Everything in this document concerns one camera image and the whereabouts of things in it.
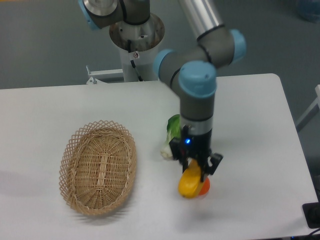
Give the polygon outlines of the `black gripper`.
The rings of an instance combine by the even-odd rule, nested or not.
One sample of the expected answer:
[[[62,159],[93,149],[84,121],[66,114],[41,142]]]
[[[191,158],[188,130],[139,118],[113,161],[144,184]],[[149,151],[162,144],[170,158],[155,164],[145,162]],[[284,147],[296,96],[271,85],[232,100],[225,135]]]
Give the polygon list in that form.
[[[183,173],[189,166],[189,159],[196,160],[201,182],[215,173],[223,159],[223,155],[211,152],[211,136],[212,127],[205,122],[187,122],[181,125],[181,138],[174,137],[169,142],[172,157],[179,161]]]

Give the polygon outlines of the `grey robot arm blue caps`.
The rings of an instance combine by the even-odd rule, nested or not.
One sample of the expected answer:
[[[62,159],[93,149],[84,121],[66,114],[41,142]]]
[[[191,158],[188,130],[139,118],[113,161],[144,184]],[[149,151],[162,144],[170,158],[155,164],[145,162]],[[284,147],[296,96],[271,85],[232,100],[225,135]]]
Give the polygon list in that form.
[[[92,29],[109,27],[125,82],[159,80],[179,97],[181,136],[169,143],[173,158],[184,170],[188,160],[194,159],[200,181],[212,175],[222,160],[211,151],[216,70],[245,56],[242,33],[225,27],[212,0],[181,0],[196,46],[184,53],[159,50],[165,27],[151,12],[148,0],[81,0],[78,4]]]

